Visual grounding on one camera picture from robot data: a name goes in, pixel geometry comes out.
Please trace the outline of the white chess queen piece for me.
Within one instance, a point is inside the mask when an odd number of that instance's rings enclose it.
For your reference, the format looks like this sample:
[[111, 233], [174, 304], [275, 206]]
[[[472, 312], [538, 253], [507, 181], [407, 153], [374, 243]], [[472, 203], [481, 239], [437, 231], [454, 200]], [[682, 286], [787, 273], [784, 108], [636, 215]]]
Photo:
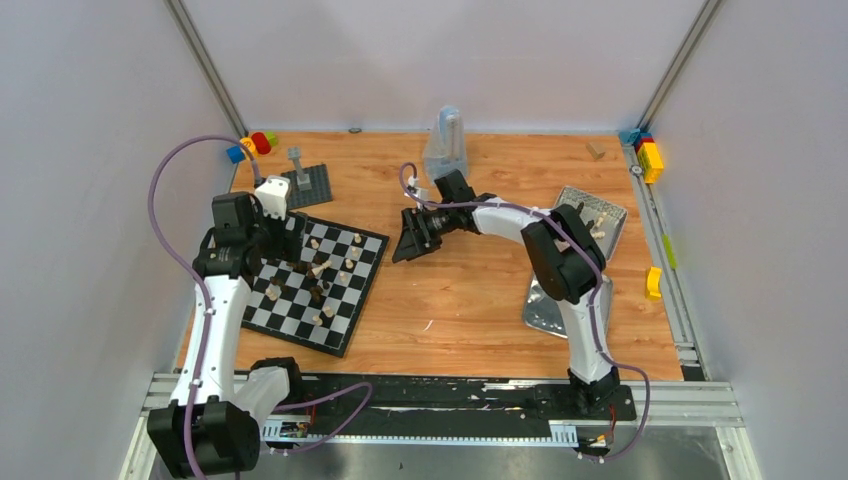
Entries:
[[320, 278], [325, 270], [330, 268], [333, 265], [332, 260], [326, 260], [320, 264], [315, 264], [308, 270], [308, 276], [310, 278]]

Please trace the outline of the black white chessboard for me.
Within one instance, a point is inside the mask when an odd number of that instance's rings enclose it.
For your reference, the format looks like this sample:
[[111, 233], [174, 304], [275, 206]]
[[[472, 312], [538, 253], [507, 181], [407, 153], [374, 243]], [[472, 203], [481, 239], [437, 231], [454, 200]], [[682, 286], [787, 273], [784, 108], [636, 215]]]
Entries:
[[[308, 218], [299, 262], [262, 260], [242, 326], [342, 358], [388, 245], [382, 233]], [[308, 270], [326, 260], [333, 265], [310, 278]], [[281, 289], [277, 301], [265, 295], [270, 284]]]

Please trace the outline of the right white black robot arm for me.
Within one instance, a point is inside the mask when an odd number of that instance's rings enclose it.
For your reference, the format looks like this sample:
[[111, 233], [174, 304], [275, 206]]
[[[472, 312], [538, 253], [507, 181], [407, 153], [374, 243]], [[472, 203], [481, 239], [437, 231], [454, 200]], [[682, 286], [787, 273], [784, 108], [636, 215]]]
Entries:
[[405, 196], [415, 206], [401, 212], [395, 263], [437, 251], [444, 235], [462, 230], [495, 235], [523, 245], [535, 278], [558, 306], [569, 342], [570, 401], [577, 413], [596, 417], [620, 385], [619, 369], [602, 338], [598, 298], [607, 260], [577, 208], [562, 204], [539, 209], [478, 195], [454, 169], [437, 179], [441, 201], [425, 199], [418, 176], [401, 176]]

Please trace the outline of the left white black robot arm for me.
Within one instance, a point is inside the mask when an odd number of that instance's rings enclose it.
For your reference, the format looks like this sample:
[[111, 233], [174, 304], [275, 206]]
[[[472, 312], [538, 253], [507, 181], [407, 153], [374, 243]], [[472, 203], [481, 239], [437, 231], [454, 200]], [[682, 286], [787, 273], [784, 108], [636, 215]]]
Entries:
[[259, 457], [260, 429], [276, 407], [298, 411], [306, 386], [293, 358], [257, 362], [234, 383], [247, 302], [264, 258], [298, 261], [305, 215], [287, 226], [287, 196], [265, 188], [214, 197], [213, 226], [187, 264], [197, 307], [185, 365], [168, 405], [149, 414], [147, 432], [175, 478], [239, 474]]

